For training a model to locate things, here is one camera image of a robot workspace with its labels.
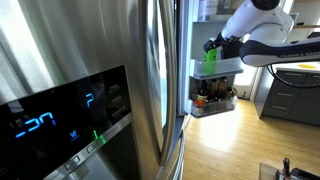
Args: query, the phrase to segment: shelf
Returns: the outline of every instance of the shelf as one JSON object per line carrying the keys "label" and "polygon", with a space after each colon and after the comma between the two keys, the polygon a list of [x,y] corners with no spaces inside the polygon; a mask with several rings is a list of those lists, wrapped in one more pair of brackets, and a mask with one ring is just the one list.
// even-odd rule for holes
{"label": "shelf", "polygon": [[205,105],[199,107],[195,103],[192,103],[191,115],[194,117],[204,117],[212,114],[217,114],[225,111],[234,110],[238,97],[227,97],[224,100],[206,103]]}
{"label": "shelf", "polygon": [[190,63],[190,76],[198,80],[232,76],[242,72],[242,61],[238,57],[214,62],[202,62],[192,59]]}
{"label": "shelf", "polygon": [[227,22],[232,15],[199,16],[196,22]]}

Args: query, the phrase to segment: wooden floor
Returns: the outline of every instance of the wooden floor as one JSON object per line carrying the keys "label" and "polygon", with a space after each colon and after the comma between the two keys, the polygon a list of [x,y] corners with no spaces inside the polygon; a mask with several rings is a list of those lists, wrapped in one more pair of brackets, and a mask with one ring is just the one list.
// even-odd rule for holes
{"label": "wooden floor", "polygon": [[260,162],[282,168],[285,157],[320,175],[320,127],[260,120],[253,102],[238,100],[234,111],[190,120],[183,179],[258,179]]}

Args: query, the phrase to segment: refrigerator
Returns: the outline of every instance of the refrigerator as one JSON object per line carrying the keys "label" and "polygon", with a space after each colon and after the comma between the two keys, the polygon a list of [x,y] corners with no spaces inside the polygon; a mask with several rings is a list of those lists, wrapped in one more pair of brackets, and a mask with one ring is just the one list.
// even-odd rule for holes
{"label": "refrigerator", "polygon": [[1,1],[0,179],[182,179],[197,3]]}
{"label": "refrigerator", "polygon": [[[239,47],[218,47],[215,60],[205,61],[203,46],[210,38],[218,36],[242,1],[188,0],[185,3],[188,20],[182,27],[185,37],[180,49],[185,60],[183,74],[187,87],[184,89],[184,111],[196,118],[232,111],[238,100],[235,77],[244,69],[237,49]],[[208,98],[205,104],[198,104],[195,101],[203,81],[207,82]],[[227,84],[224,97],[218,92],[220,82]]]}

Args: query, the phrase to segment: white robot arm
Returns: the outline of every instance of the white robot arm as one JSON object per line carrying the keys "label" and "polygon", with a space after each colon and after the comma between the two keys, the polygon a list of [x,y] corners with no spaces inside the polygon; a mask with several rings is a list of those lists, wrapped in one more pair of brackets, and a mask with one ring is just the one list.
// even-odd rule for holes
{"label": "white robot arm", "polygon": [[249,66],[320,59],[320,38],[284,43],[294,22],[278,4],[279,0],[245,0],[214,41],[215,47],[250,34],[239,50],[242,61]]}

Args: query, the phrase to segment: countertop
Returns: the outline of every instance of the countertop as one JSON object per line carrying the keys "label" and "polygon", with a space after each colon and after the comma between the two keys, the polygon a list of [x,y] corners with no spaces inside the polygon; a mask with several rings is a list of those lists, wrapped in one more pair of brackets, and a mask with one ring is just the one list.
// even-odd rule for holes
{"label": "countertop", "polygon": [[320,61],[305,62],[305,63],[287,63],[273,65],[274,70],[306,72],[306,73],[319,73],[320,74]]}

